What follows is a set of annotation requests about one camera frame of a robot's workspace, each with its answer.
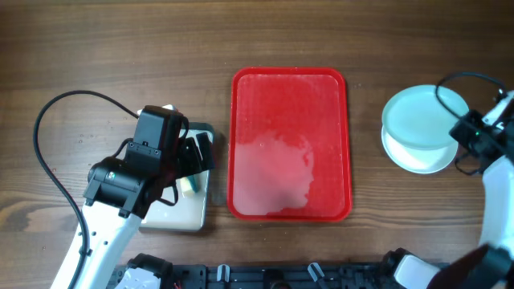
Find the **green yellow sponge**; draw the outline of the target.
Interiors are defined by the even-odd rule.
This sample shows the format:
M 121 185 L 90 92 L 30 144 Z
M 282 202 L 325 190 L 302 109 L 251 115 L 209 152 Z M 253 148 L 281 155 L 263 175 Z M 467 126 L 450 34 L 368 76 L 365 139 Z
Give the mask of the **green yellow sponge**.
M 179 185 L 184 198 L 191 198 L 199 192 L 198 184 L 194 175 L 182 177 L 179 180 Z

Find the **white plate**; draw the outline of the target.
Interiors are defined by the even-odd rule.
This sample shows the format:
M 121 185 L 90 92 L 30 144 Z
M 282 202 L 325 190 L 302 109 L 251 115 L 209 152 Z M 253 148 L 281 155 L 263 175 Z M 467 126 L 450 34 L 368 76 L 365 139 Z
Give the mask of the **white plate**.
M 381 128 L 381 142 L 388 157 L 399 167 L 412 173 L 432 174 L 445 169 L 455 158 L 459 145 L 433 150 L 408 148 Z

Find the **light blue plate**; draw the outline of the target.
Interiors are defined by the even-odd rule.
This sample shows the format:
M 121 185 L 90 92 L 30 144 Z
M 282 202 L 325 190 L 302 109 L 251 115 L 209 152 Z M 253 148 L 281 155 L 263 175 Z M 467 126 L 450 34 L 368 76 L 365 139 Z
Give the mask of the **light blue plate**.
M 400 144 L 432 150 L 454 142 L 450 130 L 469 107 L 449 88 L 424 84 L 398 92 L 382 111 L 385 130 Z

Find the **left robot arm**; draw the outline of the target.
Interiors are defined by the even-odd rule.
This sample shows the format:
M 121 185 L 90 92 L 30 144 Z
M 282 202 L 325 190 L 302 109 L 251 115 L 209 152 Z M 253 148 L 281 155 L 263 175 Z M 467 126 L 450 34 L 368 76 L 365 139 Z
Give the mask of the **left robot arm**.
M 177 182 L 179 203 L 174 207 L 159 202 L 150 206 L 145 218 L 124 220 L 113 207 L 93 205 L 85 210 L 92 256 L 87 258 L 77 288 L 156 288 L 161 279 L 150 271 L 121 266 L 121 254 L 139 228 L 199 231 L 205 224 L 210 172 L 184 177 Z

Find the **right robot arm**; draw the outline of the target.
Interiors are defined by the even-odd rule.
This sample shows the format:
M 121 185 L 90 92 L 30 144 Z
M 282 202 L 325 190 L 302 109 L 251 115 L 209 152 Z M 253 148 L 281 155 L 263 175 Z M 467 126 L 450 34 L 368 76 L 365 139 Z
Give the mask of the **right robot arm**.
M 513 287 L 513 92 L 486 115 L 469 111 L 450 136 L 475 157 L 485 192 L 479 247 L 439 269 L 419 261 L 407 288 Z

